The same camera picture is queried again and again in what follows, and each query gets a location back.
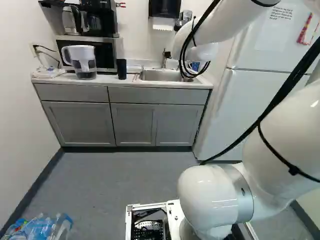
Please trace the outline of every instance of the countertop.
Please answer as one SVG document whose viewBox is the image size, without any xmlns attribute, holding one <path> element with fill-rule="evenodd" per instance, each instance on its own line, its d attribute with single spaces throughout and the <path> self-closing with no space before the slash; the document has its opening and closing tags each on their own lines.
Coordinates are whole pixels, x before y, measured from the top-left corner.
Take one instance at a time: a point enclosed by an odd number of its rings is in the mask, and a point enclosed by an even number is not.
<svg viewBox="0 0 320 240">
<path fill-rule="evenodd" d="M 135 87 L 135 88 L 172 88 L 172 89 L 213 89 L 213 84 L 202 76 L 197 79 L 200 83 L 166 82 L 166 81 L 139 81 L 136 74 L 127 74 L 126 80 L 119 80 L 118 75 L 98 74 L 93 80 L 79 80 L 74 73 L 64 73 L 60 76 L 41 79 L 32 78 L 34 84 L 62 84 L 62 85 L 93 85 L 106 87 Z"/>
</svg>

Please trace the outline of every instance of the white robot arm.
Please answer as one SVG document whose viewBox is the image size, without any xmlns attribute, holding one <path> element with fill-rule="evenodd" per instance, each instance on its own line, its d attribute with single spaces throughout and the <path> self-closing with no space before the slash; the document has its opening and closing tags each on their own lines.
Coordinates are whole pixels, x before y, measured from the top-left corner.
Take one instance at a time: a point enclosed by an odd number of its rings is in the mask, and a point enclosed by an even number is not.
<svg viewBox="0 0 320 240">
<path fill-rule="evenodd" d="M 222 0 L 195 35 L 207 45 L 231 38 L 278 0 Z M 304 0 L 320 14 L 320 0 Z M 172 56 L 178 58 L 191 30 L 178 32 Z M 197 47 L 191 43 L 188 48 Z M 320 80 L 280 103 L 245 143 L 242 163 L 195 166 L 179 178 L 178 195 L 185 219 L 181 240 L 223 240 L 232 224 L 274 216 L 293 200 L 320 187 L 317 181 L 289 172 L 266 142 L 312 178 L 320 178 Z M 193 237 L 190 228 L 196 233 Z"/>
<path fill-rule="evenodd" d="M 214 43 L 220 43 L 234 37 L 262 13 L 280 1 L 281 0 L 221 0 L 194 36 L 198 47 L 195 47 L 193 41 L 188 45 L 190 52 L 188 52 L 186 59 L 190 61 L 211 61 L 217 50 L 217 46 Z M 319 0 L 303 1 L 313 12 L 320 15 Z M 199 19 L 200 17 L 194 21 L 194 24 L 197 24 Z M 175 35 L 171 52 L 173 59 L 179 59 L 183 43 L 191 30 L 192 22 L 190 21 Z"/>
</svg>

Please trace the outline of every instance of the kitchen cabinet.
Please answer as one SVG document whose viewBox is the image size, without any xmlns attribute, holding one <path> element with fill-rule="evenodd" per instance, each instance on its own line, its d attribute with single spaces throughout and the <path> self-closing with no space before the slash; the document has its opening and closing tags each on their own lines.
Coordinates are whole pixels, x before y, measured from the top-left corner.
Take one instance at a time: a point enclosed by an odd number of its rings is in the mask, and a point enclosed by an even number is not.
<svg viewBox="0 0 320 240">
<path fill-rule="evenodd" d="M 192 146 L 204 106 L 159 105 L 156 111 L 157 146 Z"/>
<path fill-rule="evenodd" d="M 192 146 L 208 89 L 35 83 L 62 147 Z"/>
<path fill-rule="evenodd" d="M 111 104 L 117 146 L 155 146 L 156 110 L 152 104 Z"/>
<path fill-rule="evenodd" d="M 108 103 L 43 101 L 42 105 L 61 146 L 116 145 Z"/>
<path fill-rule="evenodd" d="M 204 106 L 111 104 L 117 146 L 192 146 Z"/>
</svg>

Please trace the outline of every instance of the sink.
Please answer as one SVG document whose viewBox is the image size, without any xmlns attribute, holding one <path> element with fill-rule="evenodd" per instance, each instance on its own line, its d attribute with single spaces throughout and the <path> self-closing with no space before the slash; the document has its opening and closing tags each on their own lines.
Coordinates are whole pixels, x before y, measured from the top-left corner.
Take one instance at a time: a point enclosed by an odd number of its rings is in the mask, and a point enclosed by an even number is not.
<svg viewBox="0 0 320 240">
<path fill-rule="evenodd" d="M 139 79 L 147 82 L 200 83 L 196 78 L 182 78 L 180 71 L 163 68 L 145 68 L 140 73 Z"/>
</svg>

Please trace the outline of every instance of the faucet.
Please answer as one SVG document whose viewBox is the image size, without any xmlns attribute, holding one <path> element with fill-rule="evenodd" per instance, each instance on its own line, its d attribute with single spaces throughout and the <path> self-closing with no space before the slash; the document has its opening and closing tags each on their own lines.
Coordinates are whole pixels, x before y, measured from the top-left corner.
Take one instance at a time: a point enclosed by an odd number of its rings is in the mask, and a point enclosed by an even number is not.
<svg viewBox="0 0 320 240">
<path fill-rule="evenodd" d="M 166 68 L 167 59 L 171 59 L 171 52 L 170 51 L 166 51 L 166 49 L 163 49 L 163 52 L 162 52 L 162 64 L 161 64 L 161 68 L 162 69 Z"/>
</svg>

